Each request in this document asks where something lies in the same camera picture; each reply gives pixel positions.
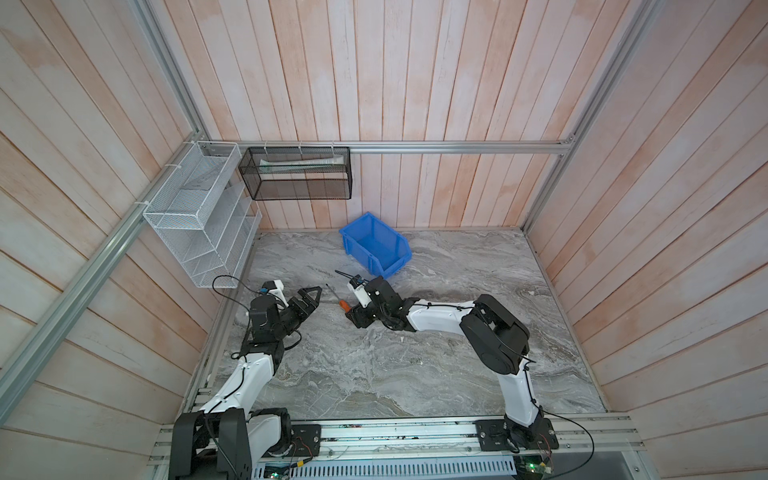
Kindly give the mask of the orange handled screwdriver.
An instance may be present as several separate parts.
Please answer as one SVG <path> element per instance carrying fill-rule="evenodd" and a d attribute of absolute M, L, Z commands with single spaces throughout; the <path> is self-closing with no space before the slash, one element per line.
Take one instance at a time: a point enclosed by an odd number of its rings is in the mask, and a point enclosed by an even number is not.
<path fill-rule="evenodd" d="M 345 313 L 349 313 L 352 310 L 351 305 L 344 299 L 342 299 L 336 292 L 336 290 L 331 287 L 329 284 L 326 285 L 327 289 L 333 294 L 335 299 L 337 300 L 338 305 L 342 308 L 342 310 Z"/>

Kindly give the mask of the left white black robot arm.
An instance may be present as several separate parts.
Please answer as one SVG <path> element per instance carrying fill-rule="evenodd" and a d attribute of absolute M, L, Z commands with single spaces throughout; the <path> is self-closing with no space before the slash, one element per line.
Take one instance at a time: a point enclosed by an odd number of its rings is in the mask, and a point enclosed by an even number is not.
<path fill-rule="evenodd" d="M 321 295 L 322 288 L 313 286 L 286 298 L 278 280 L 255 293 L 246 306 L 234 371 L 210 400 L 173 426 L 170 479 L 251 479 L 263 456 L 297 456 L 300 445 L 287 410 L 253 406 L 290 349 L 285 338 L 317 309 Z"/>

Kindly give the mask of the blue plastic bin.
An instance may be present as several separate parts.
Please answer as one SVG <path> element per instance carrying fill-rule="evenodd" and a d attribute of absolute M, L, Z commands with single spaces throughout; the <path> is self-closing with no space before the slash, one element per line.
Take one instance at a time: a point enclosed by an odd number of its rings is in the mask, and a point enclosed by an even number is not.
<path fill-rule="evenodd" d="M 373 276 L 389 279 L 411 259 L 408 240 L 370 212 L 339 230 L 345 252 Z"/>

